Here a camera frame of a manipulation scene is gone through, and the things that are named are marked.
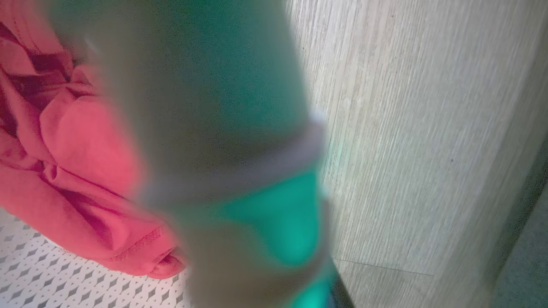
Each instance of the patterned fabric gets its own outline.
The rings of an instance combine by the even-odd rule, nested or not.
[[[2,308],[191,308],[188,274],[157,280],[108,270],[56,247],[0,208]]]

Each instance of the wooden floor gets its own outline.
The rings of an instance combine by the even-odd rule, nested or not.
[[[474,301],[477,285],[462,286],[470,272],[460,270],[463,282],[448,275],[481,266],[474,258],[490,251],[498,234],[488,230],[510,206],[495,196],[513,198],[516,166],[527,170],[534,156],[527,137],[545,109],[523,91],[547,9],[540,0],[289,1],[310,100],[329,125],[333,257],[357,307],[487,302],[488,291]],[[499,216],[481,216],[497,206]],[[481,238],[478,251],[465,249],[470,236]]]

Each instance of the pink fabric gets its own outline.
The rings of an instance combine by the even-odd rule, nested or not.
[[[100,80],[32,1],[0,0],[0,206],[109,269],[173,276],[176,239],[129,201],[143,164]]]

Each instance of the gray diamond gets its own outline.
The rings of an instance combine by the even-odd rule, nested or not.
[[[105,275],[102,275],[101,277],[97,278],[97,283],[95,284],[96,286],[97,286],[99,283],[103,282],[103,280],[105,280]]]
[[[14,264],[14,265],[10,266],[10,267],[8,268],[8,272],[11,272],[11,271],[15,270],[15,269],[19,266],[19,263],[20,263],[20,262],[17,262],[17,264]]]
[[[23,289],[21,289],[21,290],[15,292],[15,293],[13,293],[13,294],[12,294],[12,298],[10,298],[9,300],[12,300],[12,299],[14,299],[14,298],[18,298],[18,297],[21,295],[21,292],[23,292]]]
[[[91,272],[85,274],[84,280],[88,279],[88,278],[91,277],[92,275],[93,275],[93,271],[91,271]]]
[[[31,268],[29,267],[28,269],[22,271],[22,272],[19,274],[19,277],[18,277],[18,278],[23,277],[24,275],[28,274],[28,271],[30,271],[30,270],[31,270]]]
[[[149,298],[153,297],[154,294],[156,294],[156,288],[152,289],[152,291],[149,292]]]
[[[46,281],[46,282],[44,282],[44,287],[49,286],[52,282],[53,282],[53,278],[50,279],[50,280],[48,280],[48,281]]]
[[[70,262],[67,263],[67,264],[65,264],[65,265],[63,265],[63,266],[61,267],[61,270],[60,270],[59,272],[62,272],[62,271],[64,271],[64,270],[68,269],[69,264],[70,264]]]
[[[74,272],[72,272],[72,275],[76,275],[80,272],[80,270],[82,269],[82,267],[80,266],[79,268],[75,269]]]
[[[0,289],[0,293],[6,292],[9,289],[10,286],[11,286],[11,283],[9,285],[5,286],[5,287],[2,287],[2,289]]]
[[[55,292],[53,292],[53,294],[57,293],[58,291],[63,290],[63,288],[65,288],[65,284],[66,284],[66,282],[63,282],[62,284],[58,285],[57,288],[55,288]]]
[[[27,253],[27,256],[32,256],[32,255],[36,254],[36,251],[38,251],[38,248],[36,248],[35,250],[29,251],[29,252]]]
[[[87,300],[89,298],[89,294],[91,294],[91,291],[82,295],[82,299],[80,300],[80,303]]]
[[[122,286],[122,292],[124,292],[127,288],[129,288],[129,282]]]
[[[162,295],[162,302],[168,299],[168,297],[169,297],[169,290],[166,293],[164,293],[164,295]]]
[[[41,275],[42,275],[42,273],[39,273],[38,275],[34,276],[31,280],[31,282],[34,282],[34,281],[37,281],[38,279],[40,279]]]
[[[76,287],[76,288],[70,290],[70,291],[68,292],[67,298],[69,298],[69,297],[75,295],[77,290],[78,290],[78,287]]]
[[[51,261],[51,262],[49,263],[49,266],[52,266],[52,265],[57,264],[57,261],[59,261],[59,258],[57,258],[57,259]]]
[[[25,300],[25,302],[23,303],[23,305],[26,305],[26,304],[32,302],[32,300],[34,299],[35,296],[36,296],[36,294],[33,295],[33,296],[31,296],[31,297],[29,297],[29,298],[27,298],[27,299]]]
[[[45,302],[39,304],[36,308],[44,308],[47,303],[48,303],[48,299],[45,300]]]
[[[100,298],[95,300],[95,304],[93,305],[94,307],[97,306],[97,304],[100,304],[102,302],[102,297],[103,297],[103,295],[101,295]]]
[[[111,282],[109,283],[109,289],[110,289],[112,286],[114,286],[114,285],[116,284],[117,281],[118,281],[118,278],[116,278],[115,280],[111,281]]]

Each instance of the white surface with gray diamond pattern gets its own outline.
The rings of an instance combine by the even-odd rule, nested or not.
[[[108,270],[0,208],[1,308],[191,308],[187,275],[157,280]]]

